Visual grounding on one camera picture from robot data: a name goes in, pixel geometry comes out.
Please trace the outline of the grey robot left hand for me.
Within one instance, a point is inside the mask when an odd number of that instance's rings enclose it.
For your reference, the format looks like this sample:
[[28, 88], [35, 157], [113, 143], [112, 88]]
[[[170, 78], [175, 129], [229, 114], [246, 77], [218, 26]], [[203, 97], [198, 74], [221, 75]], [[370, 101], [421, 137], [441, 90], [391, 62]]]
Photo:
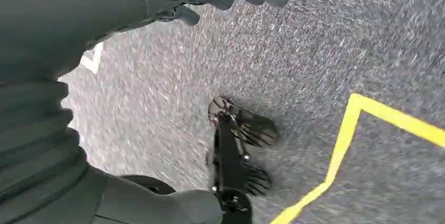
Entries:
[[[285, 6], [289, 0], [245, 0]], [[221, 97], [210, 190], [177, 192], [144, 175], [115, 176], [91, 165], [61, 102], [59, 78], [85, 51], [154, 22], [199, 22], [191, 5], [231, 8], [234, 0], [1, 0], [1, 223], [252, 223], [253, 186], [270, 185], [236, 142], [269, 146], [272, 120]]]

